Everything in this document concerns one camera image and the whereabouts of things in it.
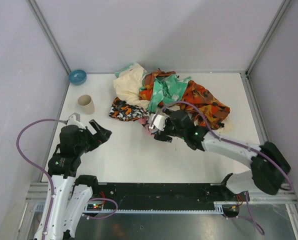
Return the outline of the cream cloth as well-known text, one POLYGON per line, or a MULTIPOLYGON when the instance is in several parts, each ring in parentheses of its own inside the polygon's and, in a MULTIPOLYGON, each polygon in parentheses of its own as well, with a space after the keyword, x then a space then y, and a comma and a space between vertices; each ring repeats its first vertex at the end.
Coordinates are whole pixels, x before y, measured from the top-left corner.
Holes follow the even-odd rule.
POLYGON ((184 110, 199 126, 213 130, 225 127, 231 109, 191 76, 181 79, 175 71, 157 69, 148 73, 133 63, 115 73, 116 92, 108 115, 122 122, 139 121, 148 128, 149 116, 165 105, 184 110))

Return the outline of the black orange white patterned cloth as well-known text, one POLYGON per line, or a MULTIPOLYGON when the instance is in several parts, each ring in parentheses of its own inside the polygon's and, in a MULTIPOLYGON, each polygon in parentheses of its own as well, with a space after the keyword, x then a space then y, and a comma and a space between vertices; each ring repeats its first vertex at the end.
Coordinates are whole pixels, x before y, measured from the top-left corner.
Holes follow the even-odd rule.
POLYGON ((126 101, 116 97, 110 107, 108 116, 121 122, 134 122, 148 118, 150 113, 142 107, 127 104, 126 101))

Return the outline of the red orange camouflage cloth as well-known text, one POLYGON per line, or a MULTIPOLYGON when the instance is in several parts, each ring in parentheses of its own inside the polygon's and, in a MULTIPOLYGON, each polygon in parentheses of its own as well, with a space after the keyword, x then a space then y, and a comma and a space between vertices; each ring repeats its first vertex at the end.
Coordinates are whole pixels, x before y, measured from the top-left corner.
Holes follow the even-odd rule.
POLYGON ((176 105, 191 116, 191 120, 199 126, 205 127, 206 124, 213 130, 223 128, 224 120, 229 116, 231 109, 217 100, 212 93, 204 86, 190 80, 183 97, 179 102, 187 102, 194 105, 205 116, 206 120, 190 105, 177 103, 176 105))

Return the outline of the teal white cloth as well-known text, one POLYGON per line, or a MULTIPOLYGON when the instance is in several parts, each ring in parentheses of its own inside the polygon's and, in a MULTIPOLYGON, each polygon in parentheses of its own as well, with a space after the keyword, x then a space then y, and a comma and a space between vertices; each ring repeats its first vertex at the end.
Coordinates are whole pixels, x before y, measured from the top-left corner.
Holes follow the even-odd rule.
POLYGON ((117 71, 113 87, 116 96, 127 104, 156 112, 159 105, 180 101, 191 76, 180 79, 174 71, 157 69, 148 73, 135 62, 117 71))

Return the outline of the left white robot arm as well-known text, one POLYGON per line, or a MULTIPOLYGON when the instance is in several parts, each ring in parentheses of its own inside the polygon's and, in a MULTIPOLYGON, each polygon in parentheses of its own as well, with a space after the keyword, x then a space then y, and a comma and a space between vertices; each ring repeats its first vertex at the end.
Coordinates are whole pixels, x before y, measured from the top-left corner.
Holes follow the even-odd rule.
POLYGON ((77 176, 83 154, 105 142, 112 134, 95 120, 89 124, 68 120, 59 133, 59 143, 48 161, 47 197, 35 240, 72 240, 85 205, 99 193, 99 182, 94 175, 77 176))

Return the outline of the pink navy patterned cloth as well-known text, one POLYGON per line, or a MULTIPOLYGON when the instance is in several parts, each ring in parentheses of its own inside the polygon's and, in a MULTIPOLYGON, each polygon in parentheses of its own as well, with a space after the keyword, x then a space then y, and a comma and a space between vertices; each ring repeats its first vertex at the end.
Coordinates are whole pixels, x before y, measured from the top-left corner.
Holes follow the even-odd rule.
POLYGON ((142 125, 142 127, 145 129, 146 133, 152 137, 161 131, 154 124, 152 124, 153 117, 154 117, 154 115, 151 114, 150 116, 146 116, 144 118, 140 118, 137 120, 142 125))

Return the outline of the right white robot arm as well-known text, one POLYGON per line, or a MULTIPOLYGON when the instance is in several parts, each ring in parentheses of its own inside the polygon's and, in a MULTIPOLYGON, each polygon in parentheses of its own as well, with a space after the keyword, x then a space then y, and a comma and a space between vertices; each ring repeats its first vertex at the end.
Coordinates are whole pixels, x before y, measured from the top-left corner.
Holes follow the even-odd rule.
POLYGON ((155 140, 172 142, 174 137, 178 137, 194 151, 216 153, 248 167, 247 171, 230 173, 223 179, 222 185, 233 194, 259 189, 274 196, 291 171, 291 166, 274 143, 267 141, 256 145, 221 137, 206 126, 194 124, 182 110, 167 115, 152 114, 149 127, 157 131, 155 140))

